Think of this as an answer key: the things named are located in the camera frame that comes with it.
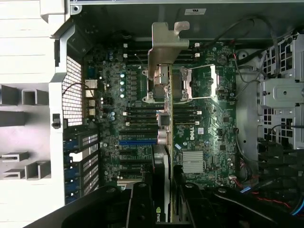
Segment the silver chipset heat sink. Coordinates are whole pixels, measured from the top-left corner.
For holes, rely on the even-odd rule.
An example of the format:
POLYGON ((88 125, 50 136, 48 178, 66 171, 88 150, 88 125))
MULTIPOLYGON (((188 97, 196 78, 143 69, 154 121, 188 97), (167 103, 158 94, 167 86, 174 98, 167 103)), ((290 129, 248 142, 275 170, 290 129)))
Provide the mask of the silver chipset heat sink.
POLYGON ((203 151, 184 151, 182 169, 184 173, 203 173, 205 169, 203 151))

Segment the blue expansion slot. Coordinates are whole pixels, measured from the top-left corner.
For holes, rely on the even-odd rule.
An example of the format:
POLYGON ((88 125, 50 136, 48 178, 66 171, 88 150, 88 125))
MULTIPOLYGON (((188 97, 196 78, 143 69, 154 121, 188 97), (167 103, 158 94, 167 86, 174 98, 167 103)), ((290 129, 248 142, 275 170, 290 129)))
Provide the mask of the blue expansion slot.
POLYGON ((154 145, 156 140, 120 140, 120 145, 154 145))

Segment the green motherboard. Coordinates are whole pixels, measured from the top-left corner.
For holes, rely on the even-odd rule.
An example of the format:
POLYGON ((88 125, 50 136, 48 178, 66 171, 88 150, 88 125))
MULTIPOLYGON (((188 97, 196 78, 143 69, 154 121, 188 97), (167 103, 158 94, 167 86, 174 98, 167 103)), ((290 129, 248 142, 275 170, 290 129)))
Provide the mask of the green motherboard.
MULTIPOLYGON (((156 140, 156 113, 163 103, 142 101, 147 95, 149 45, 131 43, 93 48, 86 58, 87 114, 100 127, 102 182, 124 187, 141 179, 156 161, 154 145, 120 145, 120 140, 156 140)), ((185 173, 188 180, 206 187, 234 186, 236 90, 232 45, 204 47, 191 43, 173 66, 187 69, 214 64, 218 75, 216 97, 173 104, 173 164, 182 166, 184 151, 203 151, 203 173, 185 173)), ((192 98, 210 96, 210 67, 192 71, 192 98)))

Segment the grey parts rack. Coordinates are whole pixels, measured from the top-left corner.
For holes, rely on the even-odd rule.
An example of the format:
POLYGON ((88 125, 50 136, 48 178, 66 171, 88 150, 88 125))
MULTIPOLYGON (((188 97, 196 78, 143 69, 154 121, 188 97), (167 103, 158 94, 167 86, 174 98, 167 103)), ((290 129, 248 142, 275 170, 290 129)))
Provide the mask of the grey parts rack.
POLYGON ((48 85, 0 84, 0 180, 50 177, 48 85))

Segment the CPU socket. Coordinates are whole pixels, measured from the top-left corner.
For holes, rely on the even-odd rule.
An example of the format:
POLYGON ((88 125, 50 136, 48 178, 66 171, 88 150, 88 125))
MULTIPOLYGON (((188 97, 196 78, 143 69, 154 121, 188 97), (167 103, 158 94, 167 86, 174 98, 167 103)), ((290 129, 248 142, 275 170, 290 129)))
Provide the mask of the CPU socket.
POLYGON ((192 71, 185 67, 159 65, 152 77, 147 77, 147 95, 142 98, 148 104, 163 103, 167 95, 175 104, 192 100, 192 71))

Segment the metal socket cover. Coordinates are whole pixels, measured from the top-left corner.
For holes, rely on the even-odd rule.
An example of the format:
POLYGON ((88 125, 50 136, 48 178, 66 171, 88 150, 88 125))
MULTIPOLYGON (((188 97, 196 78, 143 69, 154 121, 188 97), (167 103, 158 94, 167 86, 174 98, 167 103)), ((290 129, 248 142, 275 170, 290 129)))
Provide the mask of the metal socket cover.
POLYGON ((193 71, 194 69, 199 69, 203 67, 210 67, 210 74, 211 74, 211 79, 212 79, 212 84, 210 86, 210 96, 203 96, 203 97, 195 97, 192 98, 194 99, 207 99, 207 98, 214 98, 216 97, 216 89, 218 87, 218 75, 216 73, 216 67, 214 64, 208 64, 208 65, 202 65, 202 66, 197 66, 193 68, 189 68, 188 71, 193 71))

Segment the silver perforated disk bay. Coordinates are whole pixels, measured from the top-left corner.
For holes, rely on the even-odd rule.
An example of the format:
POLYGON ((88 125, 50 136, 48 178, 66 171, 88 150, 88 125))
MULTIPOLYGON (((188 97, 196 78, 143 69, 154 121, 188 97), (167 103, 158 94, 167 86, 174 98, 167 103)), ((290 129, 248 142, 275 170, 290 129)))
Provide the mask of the silver perforated disk bay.
POLYGON ((290 35, 278 44, 280 73, 275 73, 275 50, 269 48, 259 84, 263 114, 259 137, 294 149, 304 149, 304 34, 290 35))

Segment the open black PC case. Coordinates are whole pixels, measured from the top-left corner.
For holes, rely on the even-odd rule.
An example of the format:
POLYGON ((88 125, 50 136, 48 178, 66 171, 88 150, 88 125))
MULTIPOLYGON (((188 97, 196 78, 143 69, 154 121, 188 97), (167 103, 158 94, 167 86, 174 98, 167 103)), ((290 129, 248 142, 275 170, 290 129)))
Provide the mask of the open black PC case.
POLYGON ((93 48, 145 42, 149 52, 153 23, 166 22, 173 30, 176 22, 187 21, 190 28, 179 37, 188 39, 189 46, 201 43, 208 48, 223 43, 235 50, 237 172, 234 186, 202 186, 183 173, 185 180, 200 189, 228 187, 253 196, 294 216, 294 228, 304 228, 304 149, 259 137, 263 114, 258 101, 259 84, 267 77, 263 71, 265 52, 271 47, 275 50, 276 68, 271 78, 276 78, 281 68, 279 42, 304 34, 304 0, 66 0, 64 10, 65 19, 52 33, 55 75, 49 84, 52 171, 63 181, 64 206, 103 186, 125 190, 144 182, 151 187, 153 228, 192 228, 177 215, 174 179, 173 222, 166 222, 161 212, 162 156, 166 152, 158 144, 152 148, 156 153, 152 170, 141 179, 124 187, 102 182, 100 127, 87 114, 87 103, 93 99, 86 93, 86 58, 93 48))

